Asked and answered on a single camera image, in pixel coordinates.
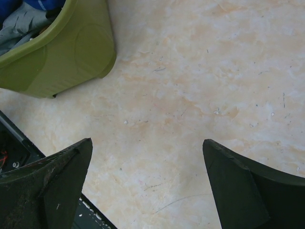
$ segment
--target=green plastic basket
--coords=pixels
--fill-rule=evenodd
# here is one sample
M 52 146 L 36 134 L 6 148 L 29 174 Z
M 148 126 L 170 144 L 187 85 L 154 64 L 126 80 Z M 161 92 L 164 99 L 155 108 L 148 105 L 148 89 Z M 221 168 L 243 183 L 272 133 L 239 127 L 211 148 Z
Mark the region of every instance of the green plastic basket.
M 66 0 L 45 32 L 0 56 L 0 87 L 51 98 L 103 78 L 115 59 L 106 0 Z

